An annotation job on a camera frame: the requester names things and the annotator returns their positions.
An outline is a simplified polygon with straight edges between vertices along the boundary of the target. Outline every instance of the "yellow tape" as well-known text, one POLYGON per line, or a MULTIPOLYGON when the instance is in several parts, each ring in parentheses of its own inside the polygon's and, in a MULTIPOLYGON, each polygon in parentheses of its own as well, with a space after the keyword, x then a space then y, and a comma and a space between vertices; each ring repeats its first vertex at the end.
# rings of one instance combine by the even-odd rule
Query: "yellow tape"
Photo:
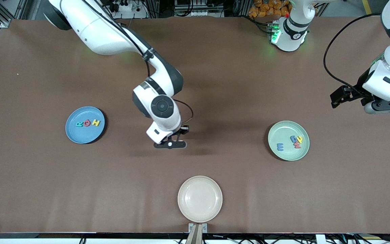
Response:
POLYGON ((370 4, 368 3, 368 0, 362 0, 362 3, 364 4, 364 9, 367 14, 371 14, 370 4))

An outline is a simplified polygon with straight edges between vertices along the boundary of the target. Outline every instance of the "plate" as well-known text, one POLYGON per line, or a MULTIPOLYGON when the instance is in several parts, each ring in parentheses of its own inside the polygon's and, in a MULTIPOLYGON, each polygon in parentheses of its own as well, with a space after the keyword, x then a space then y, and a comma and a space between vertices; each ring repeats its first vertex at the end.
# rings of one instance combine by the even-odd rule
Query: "plate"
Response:
POLYGON ((181 185, 178 191, 178 207, 190 221, 210 221, 221 210, 221 188, 207 176, 194 176, 181 185))
POLYGON ((280 158, 295 161, 303 158, 309 150, 309 136, 305 129, 293 121, 280 121, 269 130, 271 150, 280 158))
POLYGON ((79 144, 92 142, 99 137, 105 128, 105 116, 98 108, 87 106, 78 108, 65 123, 65 134, 79 144))

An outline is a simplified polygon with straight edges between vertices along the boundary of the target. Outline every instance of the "table surface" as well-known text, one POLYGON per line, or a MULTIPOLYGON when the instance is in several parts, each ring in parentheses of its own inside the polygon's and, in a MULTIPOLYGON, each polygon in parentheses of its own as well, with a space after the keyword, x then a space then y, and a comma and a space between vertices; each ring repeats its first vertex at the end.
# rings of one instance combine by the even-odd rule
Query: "table surface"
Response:
MULTIPOLYGON (((184 76, 175 98, 195 117, 181 150, 157 150, 145 134, 151 120, 131 101, 147 73, 138 54, 100 56, 73 31, 13 21, 0 33, 0 232, 187 231, 178 189, 204 175, 223 192, 211 232, 390 233, 390 114, 367 115, 358 101, 332 109, 341 84, 323 70, 350 20, 315 18, 292 53, 243 18, 133 20, 184 76), (106 113, 108 129, 78 145, 64 126, 85 105, 106 113), (308 131, 303 159, 266 146, 281 120, 308 131)), ((378 17, 360 20, 328 66, 355 84, 389 43, 378 17)))

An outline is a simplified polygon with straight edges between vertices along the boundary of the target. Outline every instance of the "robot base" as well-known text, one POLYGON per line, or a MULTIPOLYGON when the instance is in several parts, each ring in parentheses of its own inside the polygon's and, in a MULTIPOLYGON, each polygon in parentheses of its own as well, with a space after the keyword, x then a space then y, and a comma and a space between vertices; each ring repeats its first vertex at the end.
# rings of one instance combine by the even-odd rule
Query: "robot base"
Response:
POLYGON ((273 22, 273 25, 278 26, 279 28, 272 28, 272 30, 276 32, 269 37, 269 40, 273 45, 276 45, 282 51, 292 52, 296 51, 297 48, 299 48, 299 46, 305 41, 305 36, 308 32, 305 31, 303 35, 297 34, 300 37, 296 36, 296 40, 291 39, 291 37, 283 29, 284 21, 286 19, 286 17, 281 17, 279 20, 275 20, 273 22))

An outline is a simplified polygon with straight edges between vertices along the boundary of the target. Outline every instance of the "green plate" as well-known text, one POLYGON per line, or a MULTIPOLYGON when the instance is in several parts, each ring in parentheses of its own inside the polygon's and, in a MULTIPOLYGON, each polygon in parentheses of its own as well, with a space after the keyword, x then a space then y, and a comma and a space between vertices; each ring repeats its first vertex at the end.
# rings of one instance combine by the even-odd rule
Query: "green plate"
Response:
POLYGON ((284 120, 276 123, 269 130, 267 140, 274 154, 287 161, 299 160, 309 150, 308 133, 293 121, 284 120))

